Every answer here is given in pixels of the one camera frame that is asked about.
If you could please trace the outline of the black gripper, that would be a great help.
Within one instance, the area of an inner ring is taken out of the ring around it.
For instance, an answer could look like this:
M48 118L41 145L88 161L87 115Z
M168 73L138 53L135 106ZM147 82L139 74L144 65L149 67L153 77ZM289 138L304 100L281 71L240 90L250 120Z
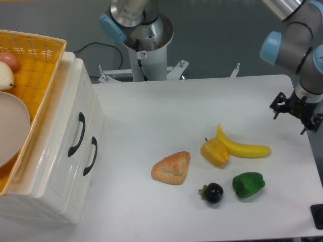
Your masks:
M280 92L270 104L270 108L274 112L273 119L276 119L280 113L289 113L303 124L304 128L300 133L301 135L306 131L316 133L322 123L322 113L315 111L319 102L310 103L308 100L309 98L306 96L299 98L294 91L289 98L283 92Z

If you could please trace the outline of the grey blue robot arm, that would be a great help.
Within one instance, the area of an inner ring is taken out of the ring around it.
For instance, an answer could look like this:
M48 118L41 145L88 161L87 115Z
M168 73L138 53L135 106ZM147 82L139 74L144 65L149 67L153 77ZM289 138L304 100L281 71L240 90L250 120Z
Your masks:
M271 32L260 57L300 77L290 97L280 93L270 105L275 115L289 113L300 119L305 131L317 132L322 114L322 46L310 46L322 29L322 1L265 1L285 24L285 31ZM158 1L112 1L100 15L102 30L129 53L134 81L177 80L187 67L180 61L167 69L167 46L174 35L173 24L161 14Z

